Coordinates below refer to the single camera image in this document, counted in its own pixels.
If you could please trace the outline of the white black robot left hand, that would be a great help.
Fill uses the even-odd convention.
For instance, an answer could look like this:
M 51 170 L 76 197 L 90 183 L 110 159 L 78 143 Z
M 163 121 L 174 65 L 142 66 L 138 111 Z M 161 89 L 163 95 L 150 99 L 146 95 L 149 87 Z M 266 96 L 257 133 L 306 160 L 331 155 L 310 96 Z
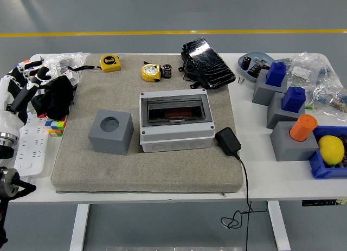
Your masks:
M 21 62 L 1 78 L 1 132 L 19 137 L 27 122 L 27 106 L 40 85 L 51 79 L 43 59 Z

